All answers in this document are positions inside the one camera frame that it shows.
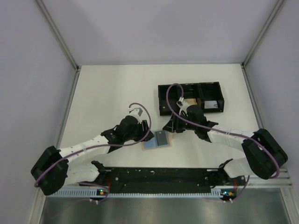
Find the beige card holder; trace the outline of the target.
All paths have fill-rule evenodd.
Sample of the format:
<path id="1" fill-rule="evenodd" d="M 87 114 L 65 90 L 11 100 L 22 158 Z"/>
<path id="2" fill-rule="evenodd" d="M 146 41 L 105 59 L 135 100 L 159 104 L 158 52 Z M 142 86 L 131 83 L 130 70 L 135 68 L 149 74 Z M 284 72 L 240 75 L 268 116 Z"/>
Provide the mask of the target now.
<path id="1" fill-rule="evenodd" d="M 154 149 L 171 147 L 171 141 L 169 140 L 169 138 L 168 138 L 168 141 L 169 141 L 169 145 L 168 145 L 168 146 L 165 146 L 165 147 L 156 147 L 156 148 L 154 148 Z"/>

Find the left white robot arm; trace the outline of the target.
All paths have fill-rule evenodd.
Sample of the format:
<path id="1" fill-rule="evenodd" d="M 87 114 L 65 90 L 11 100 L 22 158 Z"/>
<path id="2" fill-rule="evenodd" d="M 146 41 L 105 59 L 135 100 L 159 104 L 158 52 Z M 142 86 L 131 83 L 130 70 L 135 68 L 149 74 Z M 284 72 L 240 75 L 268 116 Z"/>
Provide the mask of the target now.
<path id="1" fill-rule="evenodd" d="M 98 156 L 149 141 L 154 136 L 151 125 L 151 119 L 128 115 L 120 124 L 91 140 L 61 149 L 48 147 L 31 169 L 34 186 L 49 196 L 67 185 L 107 184 L 107 170 Z"/>

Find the dark grey card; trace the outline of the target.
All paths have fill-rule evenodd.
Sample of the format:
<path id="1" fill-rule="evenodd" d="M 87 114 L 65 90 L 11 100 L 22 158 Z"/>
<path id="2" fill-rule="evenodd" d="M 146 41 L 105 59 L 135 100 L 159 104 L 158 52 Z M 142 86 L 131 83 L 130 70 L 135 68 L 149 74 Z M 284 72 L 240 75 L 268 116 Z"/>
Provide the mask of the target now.
<path id="1" fill-rule="evenodd" d="M 164 130 L 159 130 L 155 132 L 156 146 L 165 147 L 169 145 L 167 133 Z"/>

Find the black three-compartment tray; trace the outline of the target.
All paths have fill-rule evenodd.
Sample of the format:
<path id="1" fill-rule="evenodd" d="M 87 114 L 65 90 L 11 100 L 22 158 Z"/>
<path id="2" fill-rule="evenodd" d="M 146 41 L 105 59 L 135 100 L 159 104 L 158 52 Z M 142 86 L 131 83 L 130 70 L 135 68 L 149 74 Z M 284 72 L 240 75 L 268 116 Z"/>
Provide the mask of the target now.
<path id="1" fill-rule="evenodd" d="M 179 107 L 176 102 L 181 97 L 181 92 L 184 93 L 184 99 L 195 98 L 198 105 L 204 113 L 215 113 L 224 111 L 224 97 L 221 91 L 219 82 L 211 83 L 192 83 L 175 85 L 169 91 L 169 103 L 173 110 L 179 112 Z M 218 109 L 205 109 L 205 101 L 216 100 L 218 102 Z"/>

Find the light blue card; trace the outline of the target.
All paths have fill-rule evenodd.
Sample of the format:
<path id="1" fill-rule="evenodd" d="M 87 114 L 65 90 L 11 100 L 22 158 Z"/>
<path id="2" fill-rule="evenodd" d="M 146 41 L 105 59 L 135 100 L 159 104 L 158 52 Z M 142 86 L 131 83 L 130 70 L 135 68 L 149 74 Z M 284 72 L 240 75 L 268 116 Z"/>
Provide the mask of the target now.
<path id="1" fill-rule="evenodd" d="M 145 150 L 147 150 L 147 149 L 154 149 L 156 147 L 157 147 L 157 141 L 156 141 L 155 137 L 153 137 L 149 141 L 144 141 L 143 142 L 143 149 L 145 149 Z"/>

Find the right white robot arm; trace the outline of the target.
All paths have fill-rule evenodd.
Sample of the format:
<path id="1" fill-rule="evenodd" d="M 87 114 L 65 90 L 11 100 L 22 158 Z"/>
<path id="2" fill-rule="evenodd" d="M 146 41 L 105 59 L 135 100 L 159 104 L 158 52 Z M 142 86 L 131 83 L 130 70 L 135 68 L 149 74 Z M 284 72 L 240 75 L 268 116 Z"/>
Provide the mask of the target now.
<path id="1" fill-rule="evenodd" d="M 209 143 L 222 144 L 245 154 L 240 159 L 228 159 L 219 166 L 218 179 L 230 184 L 236 177 L 256 175 L 268 180 L 278 176 L 278 170 L 288 161 L 288 156 L 270 132 L 260 128 L 254 132 L 238 131 L 207 120 L 197 105 L 180 107 L 163 130 L 170 133 L 194 131 Z"/>

